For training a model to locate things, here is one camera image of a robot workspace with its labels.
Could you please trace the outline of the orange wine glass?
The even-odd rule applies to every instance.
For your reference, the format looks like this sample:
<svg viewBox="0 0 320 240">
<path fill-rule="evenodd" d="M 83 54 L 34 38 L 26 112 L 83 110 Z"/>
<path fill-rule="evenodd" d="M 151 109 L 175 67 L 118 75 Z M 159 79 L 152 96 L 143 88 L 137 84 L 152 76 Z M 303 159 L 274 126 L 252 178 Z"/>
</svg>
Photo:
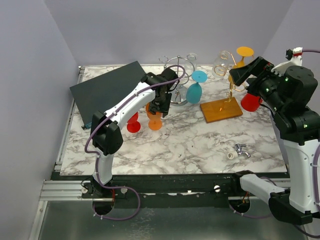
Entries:
<svg viewBox="0 0 320 240">
<path fill-rule="evenodd" d="M 160 112 L 156 112 L 155 114 L 152 114 L 149 111 L 149 106 L 150 104 L 148 103 L 145 106 L 145 110 L 146 110 L 146 115 L 149 118 L 149 122 L 148 122 L 148 127 L 153 130 L 153 131 L 158 131 L 162 128 L 163 124 L 162 124 L 162 113 Z"/>
</svg>

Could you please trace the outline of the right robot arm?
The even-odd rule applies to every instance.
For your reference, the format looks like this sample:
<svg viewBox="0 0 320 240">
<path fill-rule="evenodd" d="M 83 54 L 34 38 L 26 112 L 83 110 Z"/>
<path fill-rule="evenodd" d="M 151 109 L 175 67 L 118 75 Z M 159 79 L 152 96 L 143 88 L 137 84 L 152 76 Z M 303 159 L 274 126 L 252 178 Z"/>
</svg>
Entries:
<svg viewBox="0 0 320 240">
<path fill-rule="evenodd" d="M 320 116 L 307 104 L 318 81 L 300 56 L 273 65 L 263 57 L 229 72 L 235 85 L 247 82 L 249 94 L 271 109 L 289 163 L 290 188 L 269 183 L 246 170 L 232 175 L 230 191 L 251 193 L 268 204 L 279 221 L 305 225 L 320 216 Z"/>
</svg>

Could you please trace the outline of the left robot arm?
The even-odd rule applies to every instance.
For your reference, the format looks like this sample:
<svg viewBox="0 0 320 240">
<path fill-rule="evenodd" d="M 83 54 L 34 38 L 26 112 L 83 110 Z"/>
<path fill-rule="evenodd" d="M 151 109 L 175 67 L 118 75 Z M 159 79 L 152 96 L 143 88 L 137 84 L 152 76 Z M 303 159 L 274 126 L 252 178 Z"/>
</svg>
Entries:
<svg viewBox="0 0 320 240">
<path fill-rule="evenodd" d="M 112 165 L 115 153 L 121 148 L 124 140 L 122 128 L 142 107 L 149 105 L 148 111 L 165 117 L 169 113 L 171 87 L 181 78 L 171 67 L 162 73 L 146 73 L 137 86 L 123 100 L 105 112 L 97 111 L 92 116 L 91 132 L 84 150 L 92 143 L 96 154 L 93 178 L 96 181 L 93 191 L 101 198 L 111 191 Z"/>
</svg>

